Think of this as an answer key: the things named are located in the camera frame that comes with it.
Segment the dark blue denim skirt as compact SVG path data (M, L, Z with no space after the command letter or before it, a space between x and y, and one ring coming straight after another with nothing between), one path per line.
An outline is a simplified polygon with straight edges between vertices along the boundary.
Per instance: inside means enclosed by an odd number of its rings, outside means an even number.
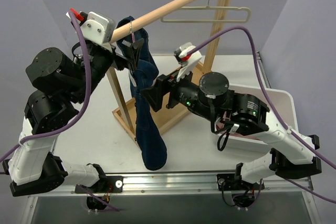
M117 41L117 46L124 56L127 55L127 46L124 41L133 42L144 40L139 55L139 63L130 77L130 91L135 98L136 133L135 137L141 150L144 166L148 170L158 170L166 164L167 149L160 136L158 127L153 121L150 105L146 98L141 94L141 90L152 86L159 74L159 70L149 51L149 34L143 28L133 31L133 35Z

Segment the pink hanger with metal hook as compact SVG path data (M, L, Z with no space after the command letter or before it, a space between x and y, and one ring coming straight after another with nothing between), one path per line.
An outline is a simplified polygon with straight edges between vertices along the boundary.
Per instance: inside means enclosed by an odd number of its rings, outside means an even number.
M135 39L135 35L134 35L134 32L133 32L132 20L130 20L129 26L130 26L130 35L131 35L131 38L132 38L132 43L135 43L136 39Z

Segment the pink pleated skirt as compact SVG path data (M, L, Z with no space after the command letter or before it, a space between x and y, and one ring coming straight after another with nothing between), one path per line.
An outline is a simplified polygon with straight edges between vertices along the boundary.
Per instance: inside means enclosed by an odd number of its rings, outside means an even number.
M221 119L217 119L216 122L215 122L215 132L218 136L222 135L223 133L226 133L227 132L227 129L225 128L226 126L229 126L227 123L225 123L225 120L226 119L229 119L229 117L227 117L226 115L227 113L225 112L223 117ZM238 138L243 138L243 139L249 139L249 140L256 140L256 141L259 141L258 138L254 137L254 136L251 136L251 135L241 135L239 133L236 133L236 132L232 132L230 134L230 137L238 137Z

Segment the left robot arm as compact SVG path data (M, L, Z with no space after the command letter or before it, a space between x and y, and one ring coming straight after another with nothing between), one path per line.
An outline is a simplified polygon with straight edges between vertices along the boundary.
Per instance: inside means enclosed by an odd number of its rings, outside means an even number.
M35 87L24 109L21 137L10 159L2 161L12 179L15 197L47 193L61 185L80 185L95 193L110 188L110 182L98 164L76 165L55 156L53 147L59 130L74 121L86 94L85 67L82 59L71 60L60 49L42 50L26 68Z

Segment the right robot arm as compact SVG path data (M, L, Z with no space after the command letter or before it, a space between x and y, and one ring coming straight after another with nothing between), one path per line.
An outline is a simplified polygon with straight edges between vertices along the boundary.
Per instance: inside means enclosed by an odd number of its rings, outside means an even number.
M163 74L152 87L141 90L141 94L155 112L162 108L163 97L168 94L168 109L182 104L193 114L209 120L211 131L220 134L217 142L220 151L235 133L254 137L271 147L261 158L237 164L234 189L258 185L260 180L273 175L301 179L322 172L321 159L311 151L319 148L316 135L304 136L300 143L266 103L252 94L229 89L229 81L221 73L206 73L199 84L192 82L191 74L183 79L178 79L177 73Z

